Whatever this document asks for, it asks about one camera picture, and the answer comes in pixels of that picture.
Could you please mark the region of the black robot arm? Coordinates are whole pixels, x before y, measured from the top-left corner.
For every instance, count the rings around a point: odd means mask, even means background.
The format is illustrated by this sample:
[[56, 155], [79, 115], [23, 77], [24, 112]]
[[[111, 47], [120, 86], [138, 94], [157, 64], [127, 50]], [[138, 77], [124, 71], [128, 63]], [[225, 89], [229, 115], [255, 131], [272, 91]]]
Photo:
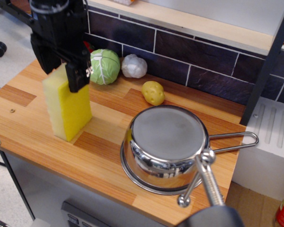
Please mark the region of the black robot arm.
[[87, 29], [85, 0], [31, 0], [31, 45], [46, 74], [66, 64], [69, 88], [77, 93], [89, 84], [90, 52], [83, 42]]

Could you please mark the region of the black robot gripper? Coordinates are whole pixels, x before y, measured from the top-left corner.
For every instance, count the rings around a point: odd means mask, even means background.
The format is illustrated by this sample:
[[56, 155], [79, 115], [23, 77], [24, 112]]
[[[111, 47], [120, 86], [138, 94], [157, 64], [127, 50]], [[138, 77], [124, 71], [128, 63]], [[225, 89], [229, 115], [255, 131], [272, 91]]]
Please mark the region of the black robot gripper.
[[46, 74], [66, 63], [69, 88], [77, 93], [89, 84], [90, 53], [83, 42], [88, 7], [31, 7], [31, 45]]

